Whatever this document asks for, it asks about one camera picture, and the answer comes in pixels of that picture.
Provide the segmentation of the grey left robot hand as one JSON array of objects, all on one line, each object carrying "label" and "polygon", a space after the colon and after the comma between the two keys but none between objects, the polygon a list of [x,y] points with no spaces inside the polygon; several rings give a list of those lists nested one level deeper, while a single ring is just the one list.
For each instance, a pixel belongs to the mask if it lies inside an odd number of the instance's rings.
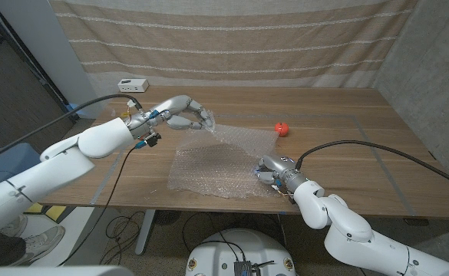
[{"label": "grey left robot hand", "polygon": [[210,112],[187,95],[172,97],[148,111],[138,111],[124,122],[134,138],[148,136],[164,123],[173,130],[201,130],[214,126]]}]

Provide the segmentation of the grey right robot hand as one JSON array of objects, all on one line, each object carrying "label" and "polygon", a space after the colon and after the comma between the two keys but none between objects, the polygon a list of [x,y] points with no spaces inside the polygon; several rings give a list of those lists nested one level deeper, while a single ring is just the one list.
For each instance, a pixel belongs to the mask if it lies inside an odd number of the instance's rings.
[{"label": "grey right robot hand", "polygon": [[297,170],[295,162],[287,156],[264,155],[254,173],[260,182],[294,192],[307,178]]}]

